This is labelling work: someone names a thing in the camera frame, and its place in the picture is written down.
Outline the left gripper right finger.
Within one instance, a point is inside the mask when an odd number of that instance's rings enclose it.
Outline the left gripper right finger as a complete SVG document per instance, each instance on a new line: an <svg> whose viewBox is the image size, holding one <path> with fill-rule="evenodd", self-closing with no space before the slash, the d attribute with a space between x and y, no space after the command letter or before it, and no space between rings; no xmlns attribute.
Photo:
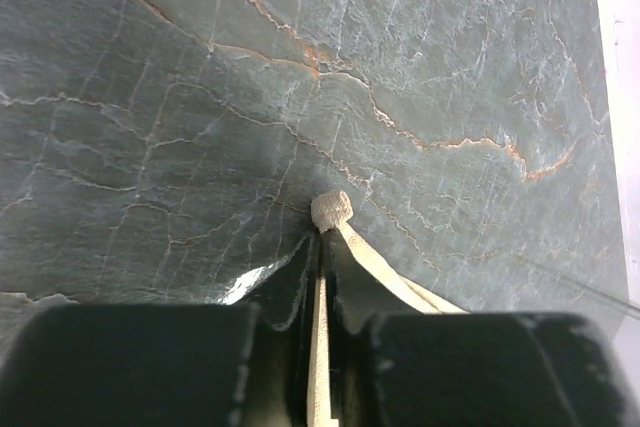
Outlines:
<svg viewBox="0 0 640 427"><path fill-rule="evenodd" d="M349 334L359 333L377 314L419 314L356 261L337 230L324 233L322 241L330 280L330 301Z"/></svg>

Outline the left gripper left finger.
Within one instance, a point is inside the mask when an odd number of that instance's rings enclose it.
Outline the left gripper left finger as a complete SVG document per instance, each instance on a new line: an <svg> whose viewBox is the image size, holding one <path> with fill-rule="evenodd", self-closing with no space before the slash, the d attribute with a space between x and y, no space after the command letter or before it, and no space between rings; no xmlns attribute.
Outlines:
<svg viewBox="0 0 640 427"><path fill-rule="evenodd" d="M238 277L219 303L255 304L271 328L288 330L305 304L309 276L317 267L318 247L317 234L305 237L283 260Z"/></svg>

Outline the beige cloth napkin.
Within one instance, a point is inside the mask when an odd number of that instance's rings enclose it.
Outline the beige cloth napkin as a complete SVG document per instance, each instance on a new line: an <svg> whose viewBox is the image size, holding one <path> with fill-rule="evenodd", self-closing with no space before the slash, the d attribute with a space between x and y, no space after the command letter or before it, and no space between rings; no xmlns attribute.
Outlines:
<svg viewBox="0 0 640 427"><path fill-rule="evenodd" d="M342 190L322 193L311 202L311 218L323 234L337 230L356 262L374 279L411 308L426 314L462 313L464 310L395 271L353 227L350 197ZM329 314L327 275L320 272L314 287L310 360L307 380L306 422L309 426L338 426L331 413Z"/></svg>

